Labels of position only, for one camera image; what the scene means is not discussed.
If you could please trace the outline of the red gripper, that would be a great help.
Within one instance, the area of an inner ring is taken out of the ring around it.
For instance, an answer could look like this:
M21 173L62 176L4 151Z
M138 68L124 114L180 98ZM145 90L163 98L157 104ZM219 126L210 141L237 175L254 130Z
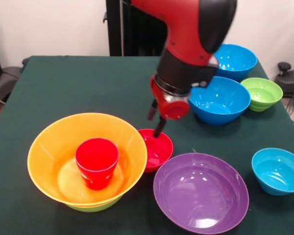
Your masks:
M157 138L161 134L167 119L180 119L189 112L190 105L188 96L175 96L166 91L156 83L156 76L153 75L150 80L151 91L155 100L147 115L147 120L152 120L157 109L159 110L159 123L154 130L153 137Z

